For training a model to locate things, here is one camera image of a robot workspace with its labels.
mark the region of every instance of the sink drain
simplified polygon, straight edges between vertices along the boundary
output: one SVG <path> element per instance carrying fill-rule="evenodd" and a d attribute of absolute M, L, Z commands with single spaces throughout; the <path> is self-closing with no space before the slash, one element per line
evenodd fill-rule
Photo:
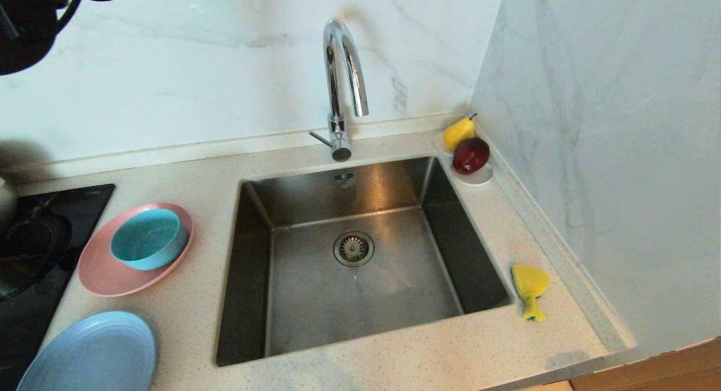
<path fill-rule="evenodd" d="M 373 240 L 361 231 L 345 232 L 335 240 L 333 253 L 342 265 L 358 267 L 373 257 Z"/>

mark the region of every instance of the marble wall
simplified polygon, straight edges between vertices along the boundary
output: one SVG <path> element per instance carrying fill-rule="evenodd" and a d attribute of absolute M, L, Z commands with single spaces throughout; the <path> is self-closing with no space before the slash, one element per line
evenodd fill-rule
<path fill-rule="evenodd" d="M 503 0 L 471 107 L 638 338 L 721 334 L 719 0 Z"/>
<path fill-rule="evenodd" d="M 357 122 L 465 109 L 499 5 L 83 1 L 46 59 L 0 77 L 2 166 L 324 127 L 322 32 L 338 15 L 367 83 Z"/>

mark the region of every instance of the stainless steel sink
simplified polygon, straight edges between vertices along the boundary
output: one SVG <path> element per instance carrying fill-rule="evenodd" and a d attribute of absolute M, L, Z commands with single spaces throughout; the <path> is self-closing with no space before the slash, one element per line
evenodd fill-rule
<path fill-rule="evenodd" d="M 509 302 L 436 158 L 245 181 L 216 362 Z"/>

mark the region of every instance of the faucet spout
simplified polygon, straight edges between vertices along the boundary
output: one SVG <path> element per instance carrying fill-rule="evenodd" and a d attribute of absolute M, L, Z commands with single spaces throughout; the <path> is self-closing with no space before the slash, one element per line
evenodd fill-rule
<path fill-rule="evenodd" d="M 350 158 L 350 137 L 345 129 L 345 116 L 340 110 L 340 101 L 338 99 L 336 52 L 342 52 L 340 61 L 345 64 L 345 70 L 348 73 L 355 116 L 366 116 L 368 114 L 368 100 L 366 99 L 366 83 L 363 80 L 361 60 L 358 58 L 358 51 L 355 48 L 353 37 L 350 36 L 350 31 L 342 21 L 334 18 L 328 21 L 323 31 L 325 75 L 328 81 L 328 97 L 330 98 L 330 114 L 328 114 L 330 141 L 321 139 L 321 137 L 313 133 L 311 135 L 331 147 L 333 159 L 336 162 L 345 162 Z"/>

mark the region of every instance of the apple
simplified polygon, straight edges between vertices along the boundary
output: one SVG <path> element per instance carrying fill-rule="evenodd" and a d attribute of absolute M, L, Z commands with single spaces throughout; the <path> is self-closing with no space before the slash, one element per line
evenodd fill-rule
<path fill-rule="evenodd" d="M 479 137 L 463 140 L 453 152 L 453 167 L 462 175 L 469 175 L 483 167 L 491 157 L 488 144 Z"/>

